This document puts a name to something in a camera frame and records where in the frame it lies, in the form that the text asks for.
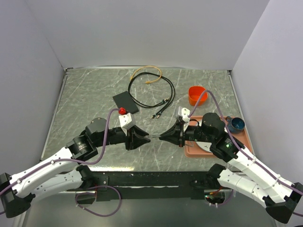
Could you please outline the black network switch box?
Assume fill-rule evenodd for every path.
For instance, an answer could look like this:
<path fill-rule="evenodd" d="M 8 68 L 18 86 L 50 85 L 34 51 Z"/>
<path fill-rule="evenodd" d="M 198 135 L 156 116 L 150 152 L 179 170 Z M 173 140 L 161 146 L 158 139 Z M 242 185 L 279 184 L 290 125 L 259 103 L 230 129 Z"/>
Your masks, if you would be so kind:
<path fill-rule="evenodd" d="M 127 91 L 113 96 L 113 100 L 117 108 L 122 109 L 121 113 L 135 114 L 139 112 L 137 105 Z"/>

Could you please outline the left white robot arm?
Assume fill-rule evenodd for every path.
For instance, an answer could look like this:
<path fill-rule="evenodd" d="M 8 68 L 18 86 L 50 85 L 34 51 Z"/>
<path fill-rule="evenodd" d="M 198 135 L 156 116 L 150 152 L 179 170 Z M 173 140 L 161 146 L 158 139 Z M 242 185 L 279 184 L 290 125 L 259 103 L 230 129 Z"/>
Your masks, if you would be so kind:
<path fill-rule="evenodd" d="M 53 194 L 77 188 L 89 190 L 94 184 L 89 159 L 98 155 L 98 148 L 123 143 L 126 150 L 133 150 L 151 141 L 130 114 L 119 116 L 119 121 L 119 127 L 109 129 L 108 120 L 95 118 L 79 136 L 44 161 L 17 174 L 2 173 L 2 213 L 14 218 L 33 202 Z"/>

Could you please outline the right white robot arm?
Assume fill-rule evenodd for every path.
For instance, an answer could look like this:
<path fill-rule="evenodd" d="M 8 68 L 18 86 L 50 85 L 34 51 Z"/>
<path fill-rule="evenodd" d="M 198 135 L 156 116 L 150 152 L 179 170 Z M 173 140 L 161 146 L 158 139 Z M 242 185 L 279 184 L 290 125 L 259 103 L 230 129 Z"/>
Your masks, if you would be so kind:
<path fill-rule="evenodd" d="M 230 134 L 218 114 L 206 113 L 199 125 L 190 125 L 190 118 L 184 113 L 159 139 L 180 147 L 186 141 L 210 143 L 209 149 L 217 158 L 245 174 L 240 176 L 215 164 L 208 171 L 207 184 L 211 188 L 222 186 L 235 190 L 258 202 L 273 219 L 284 224 L 294 215 L 303 185 L 284 179 L 258 160 Z"/>

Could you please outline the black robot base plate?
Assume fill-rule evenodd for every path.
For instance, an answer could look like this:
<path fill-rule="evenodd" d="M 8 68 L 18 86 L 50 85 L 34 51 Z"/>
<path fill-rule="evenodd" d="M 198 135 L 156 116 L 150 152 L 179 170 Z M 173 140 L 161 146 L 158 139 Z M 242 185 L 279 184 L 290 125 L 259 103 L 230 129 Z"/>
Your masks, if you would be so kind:
<path fill-rule="evenodd" d="M 90 187 L 105 186 L 97 189 L 97 201 L 118 199 L 116 188 L 123 200 L 127 199 L 176 199 L 190 198 L 203 200 L 205 192 L 220 188 L 217 180 L 206 171 L 193 172 L 97 172 L 93 171 L 88 183 L 69 191 L 86 191 Z"/>

